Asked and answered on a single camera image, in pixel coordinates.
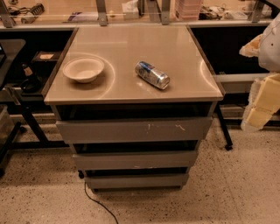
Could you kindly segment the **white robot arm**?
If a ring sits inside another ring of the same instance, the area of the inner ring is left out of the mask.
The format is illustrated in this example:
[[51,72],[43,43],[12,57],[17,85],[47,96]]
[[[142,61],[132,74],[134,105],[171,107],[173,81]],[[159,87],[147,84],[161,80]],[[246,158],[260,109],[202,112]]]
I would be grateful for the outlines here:
[[245,108],[241,129],[246,132],[261,130],[280,109],[280,24],[274,20],[262,34],[244,45],[239,54],[257,57],[259,66],[269,75],[257,78],[251,85],[248,106]]

